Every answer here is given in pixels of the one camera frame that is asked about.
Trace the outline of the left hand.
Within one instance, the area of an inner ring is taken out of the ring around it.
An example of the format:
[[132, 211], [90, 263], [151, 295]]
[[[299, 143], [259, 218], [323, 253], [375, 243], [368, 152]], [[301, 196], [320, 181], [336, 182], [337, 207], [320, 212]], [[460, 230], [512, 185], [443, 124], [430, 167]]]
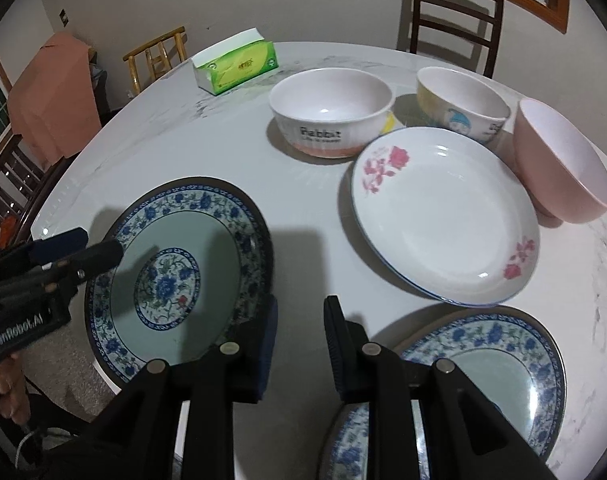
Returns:
[[22, 355], [11, 354], [0, 362], [0, 416], [22, 426], [30, 417]]

